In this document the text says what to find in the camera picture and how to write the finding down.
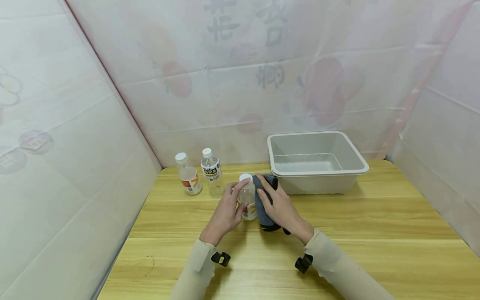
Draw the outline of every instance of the beige sleeve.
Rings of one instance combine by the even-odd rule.
[[[214,245],[197,240],[180,277],[173,287],[171,300],[201,300],[207,286],[215,275],[215,263],[212,255],[216,252]]]
[[[346,300],[394,299],[337,244],[317,229],[305,246],[305,253],[313,257],[312,266],[318,274],[332,284]]]

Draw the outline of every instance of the bottle label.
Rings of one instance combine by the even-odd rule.
[[[208,181],[215,181],[222,177],[222,168],[220,167],[220,160],[216,163],[216,165],[206,167],[202,165],[202,169],[204,171],[204,177]]]
[[[255,208],[255,203],[252,203],[243,209],[243,218],[245,220],[253,220],[256,217],[257,217],[257,209]]]
[[[202,189],[202,184],[198,178],[198,173],[195,173],[195,177],[190,180],[181,180],[183,187],[187,193],[197,194]]]

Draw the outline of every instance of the white backdrop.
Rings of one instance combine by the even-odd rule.
[[[420,97],[393,162],[480,256],[480,2]]]
[[[165,166],[332,129],[383,157],[472,1],[67,0]]]
[[[63,2],[0,1],[0,300],[90,299],[159,164]]]

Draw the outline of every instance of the black wrist strap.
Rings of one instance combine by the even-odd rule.
[[[312,265],[313,263],[313,256],[305,254],[303,258],[299,257],[297,261],[295,262],[295,267],[302,272],[302,274],[305,274],[308,270],[308,268]]]
[[[230,255],[228,255],[228,253],[222,252],[222,254],[220,254],[218,252],[215,252],[215,254],[212,255],[212,262],[227,267],[230,258],[231,257]]]

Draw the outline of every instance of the white bottle cap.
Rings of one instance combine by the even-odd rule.
[[[250,178],[250,181],[245,186],[251,186],[253,184],[253,176],[248,173],[243,173],[240,175],[239,181]]]
[[[205,158],[211,158],[211,157],[213,157],[212,149],[210,149],[210,148],[205,148],[205,149],[202,151],[202,154],[204,155]]]
[[[177,161],[178,164],[182,164],[188,160],[188,156],[185,152],[180,152],[177,155],[175,155],[175,160]]]

